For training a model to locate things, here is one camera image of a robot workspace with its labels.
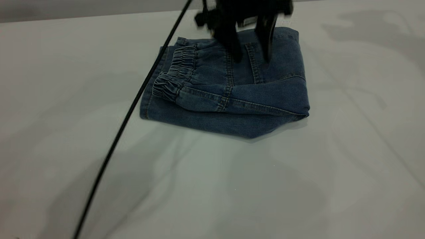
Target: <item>black wire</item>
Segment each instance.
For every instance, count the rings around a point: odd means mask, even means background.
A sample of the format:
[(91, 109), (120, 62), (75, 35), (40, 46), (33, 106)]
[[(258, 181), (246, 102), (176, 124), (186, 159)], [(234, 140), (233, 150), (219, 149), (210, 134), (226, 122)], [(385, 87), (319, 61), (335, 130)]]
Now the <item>black wire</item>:
[(99, 170), (99, 172), (97, 174), (96, 180), (94, 181), (93, 187), (92, 187), (92, 189), (90, 191), (90, 194), (88, 196), (87, 202), (85, 204), (84, 211), (83, 211), (83, 213), (82, 213), (82, 215), (81, 215), (81, 217), (79, 219), (77, 228), (75, 229), (75, 232), (74, 232), (74, 236), (72, 237), (73, 239), (78, 239), (79, 236), (80, 236), (80, 234), (81, 234), (81, 230), (82, 230), (82, 227), (84, 225), (84, 222), (85, 222), (85, 220), (87, 218), (88, 211), (90, 210), (91, 203), (93, 202), (94, 195), (96, 194), (96, 191), (97, 191), (97, 188), (99, 186), (100, 180), (102, 179), (103, 173), (105, 172), (106, 166), (108, 165), (108, 163), (110, 161), (110, 158), (112, 157), (112, 154), (113, 154), (113, 152), (115, 150), (115, 147), (118, 144), (118, 141), (121, 138), (122, 133), (124, 132), (124, 129), (125, 129), (127, 123), (128, 123), (128, 120), (130, 119), (130, 116), (133, 113), (134, 108), (136, 107), (137, 103), (139, 102), (139, 99), (142, 96), (142, 93), (145, 90), (146, 85), (149, 82), (149, 79), (152, 77), (152, 75), (153, 75), (156, 67), (158, 66), (158, 64), (159, 64), (162, 56), (165, 53), (165, 50), (168, 47), (168, 44), (171, 41), (171, 38), (174, 35), (174, 32), (177, 29), (177, 26), (180, 24), (181, 19), (183, 18), (184, 14), (187, 11), (187, 8), (189, 7), (189, 5), (190, 5), (191, 2), (192, 2), (192, 0), (187, 0), (186, 5), (184, 6), (183, 10), (181, 11), (179, 17), (176, 20), (176, 23), (173, 26), (173, 29), (171, 29), (171, 32), (168, 35), (167, 40), (165, 40), (164, 46), (161, 48), (161, 50), (160, 50), (160, 52), (158, 54), (158, 57), (155, 60), (155, 63), (152, 65), (152, 68), (150, 69), (150, 71), (147, 74), (147, 76), (146, 76), (146, 78), (145, 78), (142, 86), (140, 87), (139, 91), (137, 92), (137, 95), (134, 98), (133, 103), (131, 103), (130, 109), (128, 110), (127, 114), (125, 115), (124, 121), (122, 122), (121, 126), (119, 127), (118, 133), (116, 134), (115, 139), (113, 140), (113, 143), (112, 143), (112, 145), (109, 148), (108, 154), (106, 155), (105, 160), (103, 161), (102, 166), (100, 167), (100, 170)]

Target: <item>denim fabric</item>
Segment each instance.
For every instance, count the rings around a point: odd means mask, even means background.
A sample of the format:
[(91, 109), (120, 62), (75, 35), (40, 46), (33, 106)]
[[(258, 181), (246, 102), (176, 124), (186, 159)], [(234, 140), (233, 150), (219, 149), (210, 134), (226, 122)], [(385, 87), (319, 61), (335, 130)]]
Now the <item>denim fabric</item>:
[(248, 138), (307, 117), (298, 32), (275, 29), (269, 64), (253, 30), (238, 35), (238, 64), (215, 40), (178, 38), (145, 89), (140, 117)]

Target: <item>jeans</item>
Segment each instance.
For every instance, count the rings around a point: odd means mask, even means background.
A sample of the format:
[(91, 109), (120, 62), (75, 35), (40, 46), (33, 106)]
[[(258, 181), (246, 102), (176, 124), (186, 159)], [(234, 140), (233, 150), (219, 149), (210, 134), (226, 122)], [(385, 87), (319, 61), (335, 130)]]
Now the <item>jeans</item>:
[(298, 32), (275, 29), (269, 64), (253, 30), (238, 35), (241, 63), (213, 39), (178, 38), (145, 89), (140, 117), (247, 138), (307, 117)]

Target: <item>white table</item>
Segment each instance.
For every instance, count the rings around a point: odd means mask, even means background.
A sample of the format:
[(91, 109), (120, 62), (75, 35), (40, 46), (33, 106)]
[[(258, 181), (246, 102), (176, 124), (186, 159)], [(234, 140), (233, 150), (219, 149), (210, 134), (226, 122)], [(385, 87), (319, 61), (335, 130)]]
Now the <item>white table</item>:
[[(295, 7), (310, 117), (251, 141), (136, 110), (82, 238), (425, 238), (425, 2)], [(1, 239), (70, 238), (178, 14), (0, 25)]]

